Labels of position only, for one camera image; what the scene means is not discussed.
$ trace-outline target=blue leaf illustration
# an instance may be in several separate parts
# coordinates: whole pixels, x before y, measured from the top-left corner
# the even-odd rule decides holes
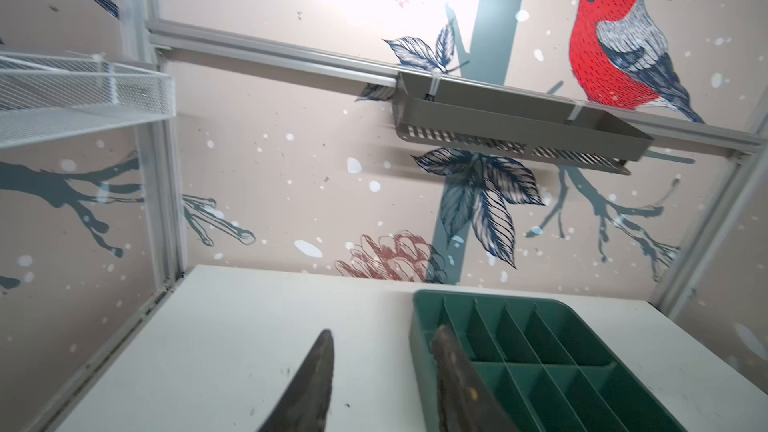
[[[483,161],[488,178],[507,202],[543,205],[538,194],[536,178],[523,164],[508,157],[484,156]]]
[[[366,84],[366,88],[360,92],[360,96],[355,99],[355,102],[361,100],[375,100],[375,101],[389,101],[395,96],[395,89],[393,87],[380,86],[379,84],[369,83]]]
[[[456,235],[472,218],[475,196],[482,193],[475,176],[474,168],[470,168],[446,179],[446,190],[440,201],[440,221],[446,228],[447,237]]]
[[[440,65],[446,67],[453,59],[456,51],[456,41],[453,36],[453,21],[449,21],[440,31],[435,42],[435,54]]]
[[[384,42],[387,42],[400,63],[406,67],[426,70],[427,72],[431,70],[445,71],[432,49],[417,37],[400,37],[395,40],[384,40]]]
[[[441,147],[430,150],[420,157],[413,157],[416,163],[431,174],[452,176],[464,172],[472,163],[472,153],[466,150]]]
[[[483,178],[482,191],[475,195],[472,217],[475,237],[485,250],[514,267],[514,226],[504,197],[493,182]]]

